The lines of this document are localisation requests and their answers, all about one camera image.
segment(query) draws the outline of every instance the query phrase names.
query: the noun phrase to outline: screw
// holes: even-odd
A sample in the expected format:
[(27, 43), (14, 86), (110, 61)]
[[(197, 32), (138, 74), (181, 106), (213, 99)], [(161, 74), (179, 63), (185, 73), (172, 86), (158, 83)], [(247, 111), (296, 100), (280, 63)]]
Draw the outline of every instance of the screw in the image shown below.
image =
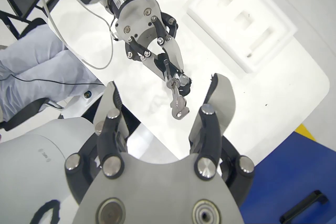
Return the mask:
[(169, 21), (168, 21), (169, 25), (172, 25), (174, 23), (174, 21), (175, 21), (174, 18), (170, 18)]
[(86, 92), (84, 93), (84, 97), (85, 97), (85, 99), (89, 99), (91, 96), (92, 96), (91, 91), (86, 91)]
[(216, 166), (209, 158), (200, 158), (197, 162), (198, 173), (202, 177), (210, 179), (216, 174)]
[(125, 28), (124, 28), (124, 32), (125, 33), (129, 33), (131, 31), (131, 27), (130, 26), (126, 26)]
[(215, 113), (215, 109), (214, 109), (213, 106), (210, 105), (210, 104), (203, 104), (203, 105), (201, 106), (201, 110), (202, 110), (202, 112), (203, 112), (204, 114), (206, 114), (206, 115), (212, 115), (212, 114)]
[(81, 157), (79, 154), (77, 153), (72, 154), (66, 159), (65, 168), (69, 171), (76, 169), (79, 166), (80, 161), (81, 161)]
[(163, 45), (164, 42), (165, 42), (165, 41), (163, 40), (162, 37), (159, 37), (159, 38), (157, 39), (157, 43), (158, 43), (160, 46)]
[(107, 177), (113, 177), (121, 169), (121, 159), (117, 156), (111, 156), (104, 161), (103, 173)]
[(100, 121), (96, 126), (95, 126), (95, 130), (94, 132), (96, 133), (96, 135), (100, 135), (102, 133), (103, 130), (103, 126), (104, 126), (104, 121)]
[(151, 9), (150, 8), (146, 8), (145, 11), (144, 11), (144, 15), (145, 16), (149, 16), (151, 13)]

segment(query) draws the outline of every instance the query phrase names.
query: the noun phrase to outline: black finger link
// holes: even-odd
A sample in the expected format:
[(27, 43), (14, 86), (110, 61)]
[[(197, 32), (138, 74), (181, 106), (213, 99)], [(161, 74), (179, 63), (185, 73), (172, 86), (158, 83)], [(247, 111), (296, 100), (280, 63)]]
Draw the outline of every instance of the black finger link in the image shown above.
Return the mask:
[(200, 108), (198, 111), (202, 121), (201, 134), (204, 135), (203, 144), (195, 162), (195, 172), (202, 180), (211, 180), (213, 177), (203, 177), (197, 170), (197, 163), (201, 158), (209, 158), (217, 167), (221, 156), (221, 130), (216, 114), (206, 115)]
[(102, 132), (97, 139), (97, 151), (102, 165), (111, 156), (117, 156), (122, 161), (120, 152), (124, 150), (124, 145), (120, 141), (122, 137), (118, 136), (117, 132), (120, 120), (121, 114), (114, 119), (106, 117), (104, 121)]
[(144, 46), (138, 44), (138, 43), (136, 42), (136, 40), (134, 39), (133, 36), (131, 36), (131, 38), (132, 38), (132, 41), (129, 42), (129, 45), (131, 46), (131, 48), (132, 48), (136, 53), (139, 53), (139, 54), (141, 54), (141, 55), (144, 56), (144, 55), (145, 55), (144, 53), (145, 53), (146, 51), (149, 51), (149, 50), (148, 50), (147, 48), (145, 48)]
[(156, 17), (156, 20), (152, 21), (152, 23), (155, 26), (157, 37), (158, 38), (162, 37), (163, 39), (165, 39), (166, 35), (168, 35), (168, 32), (167, 32), (166, 28), (162, 25), (160, 19), (158, 17)]
[(238, 206), (241, 206), (245, 201), (254, 177), (254, 171), (246, 173), (240, 168), (239, 160), (241, 157), (236, 148), (223, 136), (221, 153), (223, 162), (220, 164), (222, 179)]
[[(173, 18), (172, 16), (170, 16), (169, 14), (167, 13), (164, 13), (164, 12), (161, 12), (161, 18), (162, 18), (162, 22), (163, 24), (166, 26), (166, 27), (169, 27), (169, 35), (172, 36), (172, 37), (176, 37), (176, 32), (177, 32), (177, 29), (179, 28), (175, 18)], [(172, 24), (169, 24), (169, 20), (173, 18), (174, 21)]]
[(131, 58), (132, 60), (141, 61), (140, 56), (138, 55), (136, 51), (132, 49), (130, 44), (125, 43), (125, 51), (126, 51), (126, 55), (128, 55), (129, 52), (132, 53), (132, 58)]

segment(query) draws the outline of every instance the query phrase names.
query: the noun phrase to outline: metal fitting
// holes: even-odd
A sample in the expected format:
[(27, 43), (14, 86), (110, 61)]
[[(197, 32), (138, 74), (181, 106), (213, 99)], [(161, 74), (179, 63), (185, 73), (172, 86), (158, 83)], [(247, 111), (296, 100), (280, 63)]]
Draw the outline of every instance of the metal fitting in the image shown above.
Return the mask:
[(158, 43), (160, 46), (163, 45), (164, 42), (165, 42), (165, 41), (163, 40), (162, 37), (158, 37), (158, 38), (157, 38), (157, 43)]
[(126, 210), (121, 200), (110, 198), (97, 210), (97, 224), (118, 223), (123, 224), (126, 217)]
[(120, 115), (120, 110), (118, 110), (116, 107), (110, 109), (107, 113), (108, 119), (115, 119)]
[(239, 167), (245, 173), (252, 173), (254, 171), (253, 161), (246, 156), (241, 156), (239, 159)]
[(203, 104), (201, 110), (206, 115), (213, 115), (215, 113), (215, 109), (210, 104)]
[(121, 169), (121, 159), (117, 156), (111, 156), (104, 161), (102, 170), (107, 177), (113, 177)]
[(103, 126), (104, 126), (104, 121), (100, 121), (96, 126), (95, 126), (95, 130), (94, 132), (96, 133), (96, 135), (100, 135), (102, 133), (103, 130)]
[(192, 210), (193, 224), (220, 224), (220, 216), (215, 204), (206, 199), (198, 201)]
[(151, 53), (150, 53), (150, 51), (145, 51), (144, 55), (145, 55), (145, 57), (150, 57)]
[(92, 93), (89, 90), (84, 93), (84, 98), (85, 99), (89, 99), (91, 96), (92, 96)]
[(216, 174), (216, 166), (210, 158), (200, 158), (197, 162), (198, 173), (207, 179), (212, 178)]
[(131, 27), (130, 26), (126, 26), (125, 28), (124, 28), (124, 32), (125, 33), (129, 33), (131, 31)]
[(146, 8), (144, 11), (144, 15), (145, 16), (149, 16), (151, 14), (151, 9), (150, 8)]
[(169, 21), (168, 21), (169, 25), (172, 25), (174, 23), (174, 21), (175, 21), (174, 18), (170, 18)]
[(80, 155), (75, 153), (75, 154), (70, 155), (66, 159), (64, 166), (67, 170), (73, 170), (79, 166), (80, 161), (81, 161)]

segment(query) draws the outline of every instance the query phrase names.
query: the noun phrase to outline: robotic finger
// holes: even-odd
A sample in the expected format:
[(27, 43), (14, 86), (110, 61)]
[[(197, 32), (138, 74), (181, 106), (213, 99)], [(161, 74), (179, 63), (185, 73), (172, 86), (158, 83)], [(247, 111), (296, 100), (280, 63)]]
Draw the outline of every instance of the robotic finger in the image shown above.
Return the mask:
[(127, 138), (122, 138), (127, 133), (118, 130), (121, 112), (113, 107), (96, 140), (94, 155), (102, 162), (98, 173), (88, 178), (92, 171), (83, 164), (70, 165), (72, 156), (88, 161), (87, 146), (66, 160), (67, 181), (80, 205), (73, 224), (243, 224), (239, 206), (251, 187), (254, 165), (222, 136), (225, 127), (220, 117), (224, 113), (228, 124), (234, 104), (225, 104), (220, 111), (214, 98), (220, 94), (234, 101), (228, 96), (233, 93), (229, 86), (227, 78), (213, 76), (205, 98), (208, 103), (198, 111), (201, 121), (193, 126), (198, 132), (190, 136), (191, 153), (170, 164), (149, 164), (129, 155), (123, 148)]

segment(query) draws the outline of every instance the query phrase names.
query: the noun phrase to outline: metal bolt head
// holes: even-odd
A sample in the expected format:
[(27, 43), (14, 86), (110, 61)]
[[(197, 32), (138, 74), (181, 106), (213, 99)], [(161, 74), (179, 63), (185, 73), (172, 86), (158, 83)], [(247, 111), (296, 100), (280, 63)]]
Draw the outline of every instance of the metal bolt head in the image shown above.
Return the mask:
[(216, 174), (216, 166), (210, 158), (201, 158), (197, 162), (197, 170), (205, 178), (212, 178)]
[(163, 45), (163, 43), (164, 43), (165, 41), (164, 41), (164, 39), (162, 38), (162, 37), (159, 37), (158, 39), (157, 39), (157, 43), (161, 46), (161, 45)]
[(254, 163), (249, 157), (241, 156), (239, 159), (239, 167), (245, 173), (252, 173), (254, 170)]
[(79, 166), (80, 161), (81, 161), (81, 157), (79, 154), (77, 153), (72, 154), (66, 159), (65, 168), (67, 170), (76, 169)]
[(201, 106), (201, 110), (202, 110), (202, 112), (203, 112), (204, 114), (206, 114), (206, 115), (212, 115), (212, 114), (215, 113), (215, 109), (214, 109), (213, 106), (210, 105), (210, 104), (203, 104), (203, 105)]
[(145, 51), (144, 55), (145, 55), (145, 57), (150, 57), (151, 53), (150, 53), (150, 51)]
[(121, 160), (117, 156), (112, 156), (104, 161), (102, 170), (107, 177), (113, 177), (121, 169)]
[(96, 126), (95, 126), (95, 130), (94, 132), (96, 133), (96, 135), (100, 135), (102, 133), (103, 130), (103, 126), (104, 126), (104, 121), (100, 121)]
[(145, 16), (149, 16), (151, 14), (151, 9), (150, 8), (146, 8), (144, 11), (144, 15)]
[(92, 96), (92, 93), (89, 90), (84, 93), (84, 98), (85, 99), (89, 99), (91, 96)]
[(186, 86), (189, 83), (190, 79), (188, 76), (186, 75), (181, 75), (180, 76), (180, 82), (181, 82), (181, 86)]
[(124, 28), (124, 32), (125, 33), (129, 33), (131, 31), (131, 27), (130, 26), (126, 26), (125, 28)]
[(168, 20), (169, 25), (172, 25), (172, 24), (174, 23), (174, 21), (175, 21), (174, 18), (170, 18), (170, 19)]
[(110, 109), (107, 113), (107, 118), (109, 119), (115, 119), (120, 115), (120, 110), (118, 110), (116, 107)]

